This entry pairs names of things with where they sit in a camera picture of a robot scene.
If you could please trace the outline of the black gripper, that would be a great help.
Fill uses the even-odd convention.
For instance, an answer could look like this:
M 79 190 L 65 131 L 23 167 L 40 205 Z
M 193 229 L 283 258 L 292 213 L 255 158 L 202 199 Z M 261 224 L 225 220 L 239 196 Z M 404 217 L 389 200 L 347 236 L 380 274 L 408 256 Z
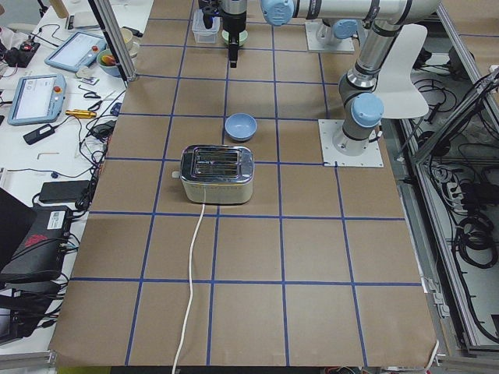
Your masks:
M 224 30 L 228 33 L 228 59 L 231 69 L 237 67 L 239 36 L 246 30 L 247 0 L 222 0 L 221 16 Z

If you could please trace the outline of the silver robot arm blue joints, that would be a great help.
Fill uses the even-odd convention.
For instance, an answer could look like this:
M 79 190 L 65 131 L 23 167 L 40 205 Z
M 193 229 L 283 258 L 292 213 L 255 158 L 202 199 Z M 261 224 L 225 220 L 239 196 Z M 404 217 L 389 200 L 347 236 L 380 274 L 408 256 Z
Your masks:
M 339 92 L 345 108 L 342 134 L 355 143 L 367 141 L 375 125 L 352 113 L 356 98 L 372 94 L 377 77 L 403 26 L 433 13 L 439 1 L 262 1 L 265 20 L 281 26 L 292 18 L 359 19 L 369 31 L 355 65 L 341 78 Z

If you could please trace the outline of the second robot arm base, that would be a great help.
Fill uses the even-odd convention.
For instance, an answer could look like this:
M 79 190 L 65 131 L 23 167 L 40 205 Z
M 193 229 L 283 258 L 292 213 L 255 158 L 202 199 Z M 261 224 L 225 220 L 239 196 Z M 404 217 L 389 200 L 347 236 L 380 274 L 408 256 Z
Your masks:
M 357 32 L 356 19 L 322 19 L 320 40 L 333 45 L 352 37 Z

